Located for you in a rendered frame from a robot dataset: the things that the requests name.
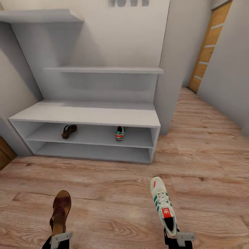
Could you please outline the gym shoe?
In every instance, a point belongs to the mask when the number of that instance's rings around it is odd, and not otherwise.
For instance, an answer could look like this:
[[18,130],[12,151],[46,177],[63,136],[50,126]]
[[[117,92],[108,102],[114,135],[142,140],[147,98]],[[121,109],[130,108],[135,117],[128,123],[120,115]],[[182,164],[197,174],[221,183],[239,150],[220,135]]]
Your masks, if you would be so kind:
[[176,236],[178,230],[176,215],[166,192],[165,184],[159,176],[152,178],[150,190],[165,230],[171,237]]
[[117,126],[116,128],[116,140],[121,141],[124,138],[124,135],[127,132],[127,127],[126,126]]

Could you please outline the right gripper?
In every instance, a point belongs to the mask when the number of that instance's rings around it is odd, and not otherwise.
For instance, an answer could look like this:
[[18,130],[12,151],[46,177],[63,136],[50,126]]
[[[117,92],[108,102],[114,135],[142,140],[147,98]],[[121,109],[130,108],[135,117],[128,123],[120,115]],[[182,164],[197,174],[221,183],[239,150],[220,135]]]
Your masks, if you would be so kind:
[[191,241],[185,241],[185,247],[180,247],[177,243],[177,239],[168,238],[166,230],[165,233],[165,244],[169,246],[169,249],[193,249]]

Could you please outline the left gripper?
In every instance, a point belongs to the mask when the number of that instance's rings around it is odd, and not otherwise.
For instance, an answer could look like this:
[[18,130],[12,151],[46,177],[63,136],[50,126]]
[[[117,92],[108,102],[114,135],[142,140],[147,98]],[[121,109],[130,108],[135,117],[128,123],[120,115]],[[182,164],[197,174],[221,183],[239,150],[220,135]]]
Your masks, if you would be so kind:
[[[45,242],[42,249],[51,249],[51,243],[50,242],[51,242],[51,236]],[[70,239],[61,241],[57,249],[69,249],[69,242],[70,242]]]

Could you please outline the sandal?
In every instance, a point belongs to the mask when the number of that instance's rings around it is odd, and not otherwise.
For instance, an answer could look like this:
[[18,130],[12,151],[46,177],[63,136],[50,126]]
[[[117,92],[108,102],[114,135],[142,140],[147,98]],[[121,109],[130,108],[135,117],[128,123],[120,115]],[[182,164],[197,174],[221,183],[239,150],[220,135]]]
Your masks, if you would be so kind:
[[77,125],[65,126],[64,133],[62,134],[63,139],[68,139],[71,133],[76,132]]
[[52,237],[66,232],[66,219],[71,208],[71,197],[66,191],[60,191],[54,199],[53,215],[49,221],[52,228]]

